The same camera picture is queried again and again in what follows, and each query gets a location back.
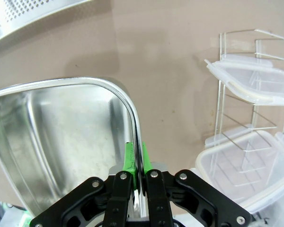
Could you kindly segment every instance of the white plastic lid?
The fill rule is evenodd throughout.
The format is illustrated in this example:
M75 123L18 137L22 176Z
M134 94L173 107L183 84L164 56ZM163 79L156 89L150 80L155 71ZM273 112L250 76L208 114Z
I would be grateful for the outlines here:
M236 96L257 105L284 105L284 71L273 68L269 60L234 54L207 68Z
M255 211L260 209L256 203L284 186L284 146L266 131L253 131L233 141L236 145L228 141L204 150L195 165L205 181Z

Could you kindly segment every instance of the silver screw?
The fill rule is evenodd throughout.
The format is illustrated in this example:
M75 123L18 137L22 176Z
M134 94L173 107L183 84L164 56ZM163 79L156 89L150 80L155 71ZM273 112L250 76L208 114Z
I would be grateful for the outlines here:
M158 173L156 171L151 172L151 177L156 178L158 176Z
M181 180L186 180L187 179L187 175L186 174L180 174L180 179Z
M93 186L94 188L97 188L97 187L99 186L99 182L98 182L98 181L94 181L94 182L92 183L92 186Z
M121 178L121 180L125 180L125 179L127 178L127 174L125 174L125 173L124 173L124 174L121 174L121 175L120 175L120 178Z
M243 218L242 216L238 216L238 217L237 217L237 222L238 222L240 225L244 225L244 224L245 224L245 218Z

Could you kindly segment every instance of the perforated metal tray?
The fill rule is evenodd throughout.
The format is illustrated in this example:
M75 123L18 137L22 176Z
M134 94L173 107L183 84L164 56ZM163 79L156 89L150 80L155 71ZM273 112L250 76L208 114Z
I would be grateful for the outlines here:
M0 0L0 39L52 13L88 0Z

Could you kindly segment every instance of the metal basin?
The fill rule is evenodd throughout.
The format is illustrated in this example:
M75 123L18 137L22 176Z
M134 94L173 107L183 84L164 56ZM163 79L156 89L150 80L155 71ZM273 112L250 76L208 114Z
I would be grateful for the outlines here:
M139 149L134 115L126 93L101 79L0 90L0 161L27 208L37 215L87 178L106 179L126 142Z

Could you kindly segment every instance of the cardboard surface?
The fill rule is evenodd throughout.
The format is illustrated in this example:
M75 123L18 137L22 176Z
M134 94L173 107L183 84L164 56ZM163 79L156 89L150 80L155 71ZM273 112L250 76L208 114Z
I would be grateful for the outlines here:
M284 0L94 0L1 40L0 88L63 77L116 79L138 110L151 161L174 174L194 167L213 135L218 81L203 60L218 60L219 33L253 28L284 36ZM284 41L269 46L284 57ZM284 70L284 61L277 66ZM279 131L281 109L265 110ZM251 116L242 108L234 114ZM0 200L17 204L7 180L0 182Z

